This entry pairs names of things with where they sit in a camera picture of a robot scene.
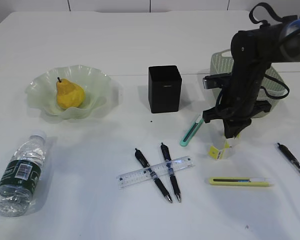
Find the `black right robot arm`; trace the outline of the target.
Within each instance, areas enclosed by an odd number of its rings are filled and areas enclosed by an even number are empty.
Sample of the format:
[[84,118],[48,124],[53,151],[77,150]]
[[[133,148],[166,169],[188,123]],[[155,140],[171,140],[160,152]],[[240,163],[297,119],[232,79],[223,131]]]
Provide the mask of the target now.
[[257,97],[272,63],[300,62],[300,18],[240,30],[231,40],[230,51],[231,72],[208,75],[202,80],[205,89],[221,89],[215,106],[203,111],[203,120],[222,120],[227,139],[248,127],[255,115],[270,112],[271,104]]

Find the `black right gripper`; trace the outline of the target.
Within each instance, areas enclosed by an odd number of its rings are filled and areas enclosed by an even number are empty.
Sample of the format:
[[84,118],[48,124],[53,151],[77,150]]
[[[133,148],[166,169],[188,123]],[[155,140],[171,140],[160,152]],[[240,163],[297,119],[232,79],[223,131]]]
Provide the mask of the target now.
[[227,87],[221,88],[215,107],[203,111],[205,123],[222,119],[226,139],[235,138],[252,123],[251,113],[259,94],[262,80],[270,62],[234,62]]

